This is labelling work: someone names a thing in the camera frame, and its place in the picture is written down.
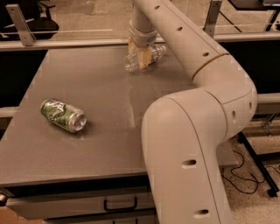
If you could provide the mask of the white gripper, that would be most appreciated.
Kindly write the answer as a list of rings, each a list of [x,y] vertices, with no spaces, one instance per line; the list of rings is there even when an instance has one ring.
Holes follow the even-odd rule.
[[[129,21],[129,55],[138,52],[139,68],[144,69],[153,62],[152,45],[158,32],[151,21],[134,5],[132,19]]]

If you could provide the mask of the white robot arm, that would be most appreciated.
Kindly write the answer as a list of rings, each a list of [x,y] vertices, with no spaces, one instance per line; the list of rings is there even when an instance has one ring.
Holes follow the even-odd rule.
[[[255,84],[171,0],[132,1],[133,43],[150,45],[159,33],[196,86],[159,98],[143,116],[143,157],[159,224],[234,224],[216,150],[252,119]]]

